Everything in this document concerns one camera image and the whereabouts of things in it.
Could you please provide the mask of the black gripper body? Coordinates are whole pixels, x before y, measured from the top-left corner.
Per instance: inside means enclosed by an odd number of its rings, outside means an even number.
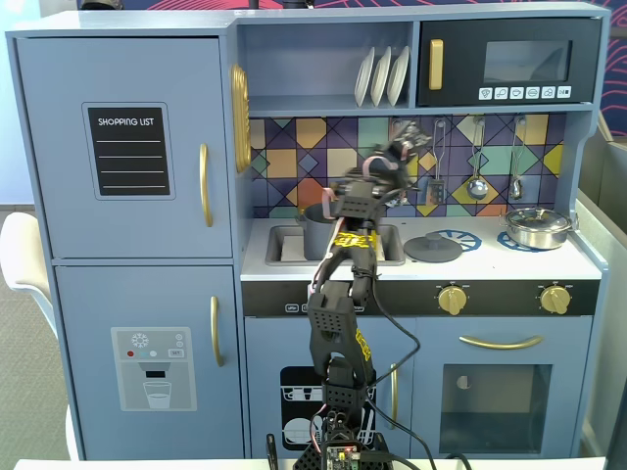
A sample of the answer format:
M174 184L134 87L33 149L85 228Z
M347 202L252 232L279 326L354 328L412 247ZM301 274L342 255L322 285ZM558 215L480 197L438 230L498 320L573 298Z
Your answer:
M394 192L386 204L406 204L411 187L408 164L415 156L413 146L407 142L376 145L362 164L362 175L383 186L385 194Z

